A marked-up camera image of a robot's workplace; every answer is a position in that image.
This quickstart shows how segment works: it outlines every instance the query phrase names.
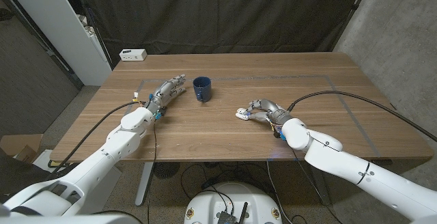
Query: wall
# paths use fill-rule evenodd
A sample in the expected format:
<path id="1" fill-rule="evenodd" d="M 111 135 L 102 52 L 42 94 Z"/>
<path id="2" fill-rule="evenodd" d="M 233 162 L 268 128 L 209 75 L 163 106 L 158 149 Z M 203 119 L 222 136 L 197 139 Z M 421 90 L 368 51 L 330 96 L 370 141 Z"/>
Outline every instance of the wall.
<path id="1" fill-rule="evenodd" d="M 347 53 L 401 114 L 437 135 L 437 0 L 363 0 L 334 51 Z M 437 190 L 435 158 L 411 170 L 407 164 L 389 168 Z M 327 180 L 344 223 L 409 223 L 355 186 Z"/>

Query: white device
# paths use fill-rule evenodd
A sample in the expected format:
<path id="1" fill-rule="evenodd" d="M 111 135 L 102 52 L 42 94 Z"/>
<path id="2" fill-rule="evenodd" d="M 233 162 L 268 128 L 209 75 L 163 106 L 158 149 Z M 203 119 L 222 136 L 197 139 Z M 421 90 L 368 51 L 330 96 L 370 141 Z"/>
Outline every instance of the white device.
<path id="1" fill-rule="evenodd" d="M 123 49 L 119 55 L 123 61 L 143 61 L 147 53 L 144 49 Z"/>
<path id="2" fill-rule="evenodd" d="M 222 195 L 227 205 L 227 213 L 233 216 L 233 220 L 226 220 L 221 216 L 225 207 L 223 199 L 212 187 L 206 192 L 197 194 L 188 204 L 185 211 L 184 224 L 192 223 L 235 223 L 244 224 L 282 224 L 281 212 L 276 202 L 265 192 L 250 184 L 241 182 L 225 182 L 214 185 L 215 189 L 226 194 L 231 200 Z"/>
<path id="3" fill-rule="evenodd" d="M 310 165 L 357 185 L 411 221 L 437 215 L 436 191 L 343 152 L 340 141 L 302 124 L 297 118 L 288 120 L 282 134 L 291 148 L 306 152 Z"/>
<path id="4" fill-rule="evenodd" d="M 163 107 L 185 90 L 180 88 L 185 80 L 185 74 L 181 74 L 159 85 L 150 95 L 146 108 L 139 102 L 141 107 L 123 116 L 120 125 L 108 134 L 106 143 L 70 173 L 28 186 L 7 200 L 4 205 L 0 204 L 0 223 L 23 223 L 29 219 L 32 223 L 58 223 L 59 219 L 45 217 L 65 218 L 82 213 L 85 200 L 114 164 L 139 147 L 146 129 L 163 115 Z M 31 220 L 29 216 L 34 215 L 37 217 Z M 81 218 L 73 219 L 76 219 L 76 223 L 84 223 Z M 99 218 L 92 218 L 93 220 L 89 219 L 86 223 L 99 223 Z M 104 223 L 127 223 L 124 222 L 126 218 L 102 216 L 100 220 Z"/>

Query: table top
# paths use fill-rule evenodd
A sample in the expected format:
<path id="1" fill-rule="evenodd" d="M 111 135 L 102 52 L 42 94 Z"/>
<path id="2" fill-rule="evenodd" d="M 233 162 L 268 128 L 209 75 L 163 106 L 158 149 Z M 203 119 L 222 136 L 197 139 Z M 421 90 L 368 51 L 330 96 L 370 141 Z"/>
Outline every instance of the table top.
<path id="1" fill-rule="evenodd" d="M 51 154 L 62 160 L 104 115 L 132 100 L 147 100 L 158 85 L 185 74 L 186 91 L 171 101 L 156 123 L 157 161 L 293 160 L 292 149 L 273 137 L 268 123 L 243 121 L 240 107 L 266 98 L 282 107 L 324 90 L 350 92 L 391 107 L 358 66 L 344 53 L 238 53 L 148 55 L 145 61 L 121 61 Z M 196 100 L 193 79 L 212 79 L 212 99 Z M 77 150 L 71 161 L 95 152 L 127 112 L 109 116 Z M 393 115 L 347 96 L 327 94 L 299 102 L 292 116 L 309 129 L 335 137 L 343 150 L 366 158 L 430 158 L 432 149 L 415 129 Z M 154 160 L 151 127 L 137 151 L 125 160 Z"/>

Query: black wire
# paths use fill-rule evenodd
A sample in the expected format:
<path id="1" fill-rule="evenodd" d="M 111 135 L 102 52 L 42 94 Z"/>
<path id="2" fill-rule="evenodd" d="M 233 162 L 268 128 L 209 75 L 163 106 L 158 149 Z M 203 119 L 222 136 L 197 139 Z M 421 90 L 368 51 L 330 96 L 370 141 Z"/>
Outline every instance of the black wire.
<path id="1" fill-rule="evenodd" d="M 155 129 L 155 124 L 153 124 L 153 134 L 155 136 L 155 157 L 153 159 L 153 166 L 155 165 L 156 162 L 156 144 L 157 144 L 157 140 L 156 140 L 156 129 Z M 150 180 L 150 185 L 149 188 L 147 189 L 147 194 L 148 194 L 148 198 L 147 198 L 147 224 L 149 224 L 149 213 L 150 213 L 150 188 L 152 187 L 152 181 L 153 181 L 153 176 L 154 174 L 152 174 L 152 179 Z"/>
<path id="2" fill-rule="evenodd" d="M 305 176 L 307 177 L 307 179 L 308 179 L 308 181 L 309 181 L 309 183 L 310 183 L 310 185 L 311 186 L 313 186 L 313 188 L 314 188 L 314 190 L 316 191 L 316 193 L 317 193 L 317 195 L 319 196 L 319 198 L 320 198 L 320 201 L 322 202 L 322 205 L 323 206 L 325 206 L 327 209 L 328 209 L 328 211 L 330 212 L 330 214 L 340 223 L 340 224 L 343 224 L 339 219 L 338 219 L 338 217 L 330 210 L 330 208 L 328 207 L 328 206 L 326 206 L 326 205 L 324 205 L 323 204 L 323 198 L 322 198 L 322 196 L 320 195 L 320 193 L 319 193 L 319 190 L 317 190 L 317 187 L 315 187 L 315 184 L 314 184 L 314 182 L 309 178 L 309 175 L 308 175 L 308 173 L 305 171 L 305 169 L 303 168 L 303 166 L 302 166 L 302 164 L 300 163 L 300 161 L 299 161 L 299 159 L 298 159 L 298 157 L 297 157 L 297 155 L 296 155 L 296 153 L 294 152 L 294 149 L 292 148 L 292 151 L 293 151 L 293 154 L 294 154 L 294 157 L 296 158 L 296 160 L 298 161 L 298 164 L 299 164 L 299 166 L 300 166 L 300 168 L 302 169 L 302 171 L 303 171 L 303 173 L 305 174 Z"/>
<path id="3" fill-rule="evenodd" d="M 76 145 L 76 147 L 74 147 L 74 149 L 69 153 L 69 155 L 67 157 L 65 157 L 65 159 L 55 168 L 55 170 L 53 170 L 53 172 L 51 172 L 44 181 L 50 180 L 58 171 L 59 169 L 61 169 L 65 163 L 68 161 L 68 159 L 70 159 L 73 154 L 79 149 L 79 147 L 83 144 L 83 142 L 88 138 L 88 136 L 105 120 L 108 118 L 108 116 L 110 116 L 110 114 L 118 111 L 119 109 L 123 108 L 123 107 L 127 107 L 128 105 L 131 104 L 137 104 L 138 102 L 129 102 L 126 104 L 123 104 L 117 108 L 115 108 L 112 111 L 109 111 L 96 125 L 94 125 L 93 128 L 91 128 L 91 130 L 81 139 L 81 141 L 79 141 L 79 143 Z"/>
<path id="4" fill-rule="evenodd" d="M 220 169 L 220 171 L 223 172 L 223 169 L 221 168 L 221 164 L 220 163 L 218 163 L 218 168 Z"/>
<path id="5" fill-rule="evenodd" d="M 253 180 L 255 183 L 258 184 L 258 186 L 257 186 L 258 188 L 261 188 L 265 193 L 275 193 L 275 191 L 273 190 L 273 187 L 272 187 L 272 185 L 271 185 L 270 183 L 265 183 L 265 182 L 263 183 L 263 182 L 260 182 L 259 180 L 256 180 L 256 179 L 252 176 L 252 174 L 251 174 L 251 172 L 250 172 L 250 170 L 249 170 L 249 168 L 248 168 L 247 166 L 248 166 L 248 165 L 257 166 L 257 167 L 259 167 L 260 169 L 262 169 L 262 170 L 264 171 L 264 173 L 266 173 L 266 175 L 268 176 L 267 170 L 265 170 L 263 167 L 261 167 L 261 166 L 259 166 L 259 165 L 256 165 L 256 164 L 254 164 L 254 163 L 246 163 L 246 162 L 243 162 L 243 165 L 246 167 L 246 170 L 247 170 L 247 173 L 249 174 L 250 179 Z"/>
<path id="6" fill-rule="evenodd" d="M 147 106 L 145 107 L 146 109 L 149 108 L 149 105 L 150 105 L 150 102 L 151 102 L 151 101 L 152 101 L 152 99 L 149 98 L 149 102 L 148 102 Z"/>
<path id="7" fill-rule="evenodd" d="M 296 217 L 300 217 L 300 218 L 302 218 L 303 221 L 305 222 L 305 224 L 307 224 L 307 220 L 305 220 L 305 218 L 303 218 L 303 216 L 301 216 L 300 214 L 295 214 L 295 215 L 292 217 L 291 221 L 293 222 L 293 220 L 294 220 Z"/>
<path id="8" fill-rule="evenodd" d="M 189 170 L 191 167 L 194 167 L 194 166 L 199 166 L 199 167 L 201 167 L 201 168 L 203 169 L 203 174 L 204 174 L 204 176 L 205 176 L 205 179 L 208 180 L 208 179 L 206 178 L 206 172 L 205 172 L 205 169 L 204 169 L 201 165 L 198 165 L 198 164 L 191 165 L 190 167 L 187 167 L 187 168 L 182 172 L 182 175 L 180 176 L 180 186 L 182 187 L 182 190 L 184 191 L 186 197 L 187 197 L 190 201 L 191 201 L 192 198 L 191 198 L 191 197 L 188 195 L 188 193 L 185 191 L 185 188 L 184 188 L 184 184 L 183 184 L 183 182 L 182 182 L 182 179 L 183 179 L 183 177 L 184 177 L 185 172 L 186 172 L 187 170 Z"/>
<path id="9" fill-rule="evenodd" d="M 243 162 L 243 165 L 253 165 L 253 166 L 259 167 L 260 169 L 262 169 L 262 170 L 266 173 L 266 175 L 268 175 L 266 169 L 264 169 L 263 167 L 261 167 L 261 166 L 259 166 L 259 165 L 256 165 L 255 163 L 246 163 L 246 162 Z M 218 174 L 217 176 L 215 176 L 214 178 L 219 179 L 223 174 L 228 173 L 228 172 L 233 173 L 233 174 L 234 174 L 234 178 L 237 178 L 237 177 L 236 177 L 236 175 L 237 175 L 236 165 L 225 165 L 225 166 L 227 166 L 227 167 L 235 167 L 235 169 L 233 169 L 233 170 L 231 170 L 231 169 L 227 169 L 227 170 L 224 170 L 224 171 L 223 171 L 223 169 L 221 169 L 222 172 L 219 173 L 219 174 Z M 248 174 L 249 174 L 250 179 L 252 180 L 252 182 L 249 182 L 249 184 L 254 184 L 254 183 L 256 183 L 256 184 L 257 184 L 256 187 L 261 188 L 264 192 L 266 192 L 266 193 L 274 193 L 274 190 L 272 189 L 271 185 L 268 184 L 269 187 L 268 187 L 268 191 L 267 191 L 267 190 L 266 190 L 266 187 L 264 186 L 265 183 L 261 183 L 259 180 L 256 180 L 255 178 L 251 177 L 251 174 L 250 174 L 249 169 L 247 169 L 247 172 L 248 172 Z"/>
<path id="10" fill-rule="evenodd" d="M 184 183 L 183 183 L 182 179 L 183 179 L 183 177 L 184 177 L 185 172 L 186 172 L 187 170 L 189 170 L 191 167 L 194 167 L 194 166 L 199 166 L 199 167 L 202 168 L 202 170 L 203 170 L 203 175 L 205 176 L 205 181 L 208 181 L 208 177 L 206 177 L 206 171 L 205 171 L 205 169 L 202 167 L 202 165 L 199 165 L 199 164 L 191 165 L 190 167 L 187 167 L 187 168 L 182 172 L 182 175 L 180 176 L 180 186 L 182 187 L 182 190 L 184 191 L 186 197 L 187 197 L 190 201 L 191 201 L 192 197 L 190 197 L 190 196 L 188 195 L 188 193 L 185 191 Z M 221 197 L 221 199 L 223 200 L 223 203 L 225 203 L 225 212 L 227 212 L 227 205 L 226 205 L 226 201 L 225 201 L 225 199 L 222 197 L 222 195 L 220 195 L 220 193 L 217 191 L 217 189 L 216 189 L 214 186 L 211 185 L 211 187 L 215 190 L 216 193 L 218 193 L 218 195 L 219 195 L 219 196 Z M 234 204 L 232 204 L 232 210 L 231 210 L 231 213 L 232 213 L 233 211 L 234 211 Z"/>
<path id="11" fill-rule="evenodd" d="M 234 213 L 234 203 L 233 203 L 233 201 L 232 201 L 232 199 L 230 198 L 230 197 L 228 197 L 226 194 L 224 194 L 224 193 L 222 193 L 222 192 L 219 192 L 219 191 L 217 191 L 217 190 L 215 190 L 215 191 L 213 191 L 213 190 L 203 190 L 202 192 L 213 192 L 213 193 L 218 193 L 219 195 L 224 195 L 225 197 L 227 197 L 229 200 L 230 200 L 230 202 L 231 202 L 231 205 L 232 205 L 232 210 L 231 210 L 231 215 Z"/>
<path id="12" fill-rule="evenodd" d="M 370 100 L 370 99 L 368 99 L 368 98 L 364 98 L 364 97 L 361 97 L 361 96 L 358 96 L 358 95 L 355 95 L 355 94 L 350 94 L 350 93 L 347 93 L 347 92 L 341 92 L 341 91 L 322 91 L 322 92 L 316 92 L 316 93 L 308 94 L 308 95 L 303 96 L 302 98 L 299 98 L 299 99 L 297 99 L 296 101 L 294 101 L 294 102 L 293 102 L 293 103 L 288 107 L 287 111 L 288 111 L 288 112 L 291 112 L 292 109 L 294 108 L 294 106 L 295 106 L 298 102 L 304 100 L 305 98 L 310 98 L 310 97 L 317 96 L 317 95 L 321 95 L 321 94 L 341 94 L 341 95 L 344 95 L 344 96 L 349 96 L 349 97 L 353 97 L 353 98 L 358 98 L 359 100 L 362 100 L 362 101 L 368 102 L 368 103 L 370 103 L 370 104 L 373 104 L 373 105 L 375 105 L 375 106 L 377 106 L 377 107 L 379 107 L 379 108 L 381 108 L 381 109 L 383 109 L 383 110 L 389 112 L 391 115 L 394 115 L 395 117 L 401 119 L 402 121 L 408 123 L 409 125 L 413 126 L 413 127 L 416 128 L 417 130 L 421 131 L 424 135 L 428 136 L 429 138 L 431 138 L 432 140 L 434 140 L 435 142 L 437 142 L 437 137 L 436 137 L 436 136 L 434 136 L 432 133 L 426 131 L 424 128 L 420 127 L 419 125 L 415 124 L 414 122 L 411 122 L 408 118 L 404 117 L 403 115 L 400 115 L 399 113 L 397 113 L 397 112 L 395 112 L 395 111 L 392 111 L 390 108 L 385 107 L 384 105 L 382 105 L 382 104 L 380 104 L 380 103 L 378 103 L 378 102 L 375 102 L 375 101 L 373 101 L 373 100 Z"/>
<path id="13" fill-rule="evenodd" d="M 131 217 L 135 218 L 139 223 L 143 224 L 143 222 L 140 219 L 138 219 L 135 215 L 133 215 L 131 213 L 127 213 L 127 212 L 122 211 L 122 210 L 104 210 L 104 211 L 99 211 L 99 212 L 95 212 L 95 213 L 91 213 L 91 214 L 107 214 L 107 213 L 126 214 L 128 216 L 131 216 Z"/>

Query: robot finger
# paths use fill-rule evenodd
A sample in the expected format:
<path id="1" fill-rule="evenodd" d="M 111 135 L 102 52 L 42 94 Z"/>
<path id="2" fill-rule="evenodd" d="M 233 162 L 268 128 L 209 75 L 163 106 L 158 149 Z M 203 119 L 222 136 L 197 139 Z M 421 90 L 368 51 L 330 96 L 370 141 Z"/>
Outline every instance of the robot finger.
<path id="1" fill-rule="evenodd" d="M 244 112 L 244 115 L 250 115 L 251 111 L 253 111 L 254 109 L 261 109 L 261 102 L 260 100 L 254 100 L 251 101 L 249 103 L 249 107 L 247 108 L 247 110 Z"/>
<path id="2" fill-rule="evenodd" d="M 185 79 L 185 74 L 181 74 L 180 76 L 173 77 L 169 81 L 171 81 L 173 83 L 174 88 L 178 88 L 178 87 L 182 86 L 185 83 L 185 80 L 186 80 Z"/>
<path id="3" fill-rule="evenodd" d="M 176 89 L 175 91 L 170 93 L 170 97 L 171 98 L 175 98 L 177 95 L 179 95 L 180 93 L 182 93 L 183 91 L 185 91 L 185 88 L 179 88 Z"/>
<path id="4" fill-rule="evenodd" d="M 267 112 L 257 112 L 249 115 L 249 119 L 257 119 L 260 122 L 268 122 Z"/>

